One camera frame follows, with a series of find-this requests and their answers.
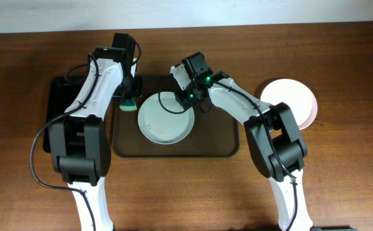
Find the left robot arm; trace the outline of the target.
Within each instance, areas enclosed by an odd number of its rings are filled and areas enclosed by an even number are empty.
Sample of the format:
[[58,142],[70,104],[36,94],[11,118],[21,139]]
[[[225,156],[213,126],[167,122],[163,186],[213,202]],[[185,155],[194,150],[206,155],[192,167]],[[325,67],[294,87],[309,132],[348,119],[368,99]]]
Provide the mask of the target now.
[[110,101],[118,97],[123,111],[134,111],[142,94],[136,75],[141,54],[136,40],[116,33],[110,47],[88,55],[85,81],[62,115],[47,125],[53,169],[73,193],[82,230],[114,230],[108,213],[105,177],[112,153],[105,118]]

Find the pale blue plate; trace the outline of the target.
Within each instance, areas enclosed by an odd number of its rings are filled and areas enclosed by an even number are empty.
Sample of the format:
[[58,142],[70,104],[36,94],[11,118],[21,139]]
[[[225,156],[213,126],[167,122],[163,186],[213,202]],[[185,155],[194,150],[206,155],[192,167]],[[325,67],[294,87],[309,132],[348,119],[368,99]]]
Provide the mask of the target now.
[[182,114],[182,106],[176,101],[173,92],[161,92],[148,97],[138,111],[138,127],[142,134],[157,144],[175,144],[183,140],[194,127],[195,112],[189,108]]

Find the green yellow sponge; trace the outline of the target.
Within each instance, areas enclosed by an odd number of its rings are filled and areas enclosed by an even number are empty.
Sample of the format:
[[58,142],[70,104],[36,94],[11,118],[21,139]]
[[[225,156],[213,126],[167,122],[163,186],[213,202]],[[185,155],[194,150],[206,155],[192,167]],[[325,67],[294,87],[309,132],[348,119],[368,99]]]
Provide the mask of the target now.
[[119,102],[119,108],[123,112],[137,111],[138,107],[133,98],[121,99]]

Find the white plate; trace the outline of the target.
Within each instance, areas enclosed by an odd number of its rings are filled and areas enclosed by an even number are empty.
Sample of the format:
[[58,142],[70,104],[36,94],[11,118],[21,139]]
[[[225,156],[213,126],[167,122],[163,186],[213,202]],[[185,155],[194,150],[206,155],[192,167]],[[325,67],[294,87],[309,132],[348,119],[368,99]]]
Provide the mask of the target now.
[[309,116],[312,107],[317,107],[317,99],[303,83],[292,79],[278,79],[270,82],[261,92],[261,101],[277,105],[287,104],[299,125]]
[[302,122],[299,125],[299,129],[303,130],[303,129],[307,128],[309,125],[311,125],[314,122],[314,120],[316,119],[317,112],[318,112],[318,108],[317,107],[312,107],[309,116],[306,118],[306,120],[304,122]]

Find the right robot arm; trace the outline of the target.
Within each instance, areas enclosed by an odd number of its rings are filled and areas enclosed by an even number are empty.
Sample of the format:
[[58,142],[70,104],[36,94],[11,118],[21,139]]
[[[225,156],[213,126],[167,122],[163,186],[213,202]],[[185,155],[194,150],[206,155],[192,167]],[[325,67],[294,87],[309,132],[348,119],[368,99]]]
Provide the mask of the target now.
[[308,149],[286,103],[272,105],[240,88],[227,73],[213,72],[197,52],[170,68],[184,110],[208,99],[244,126],[251,159],[272,186],[281,230],[313,230],[303,191]]

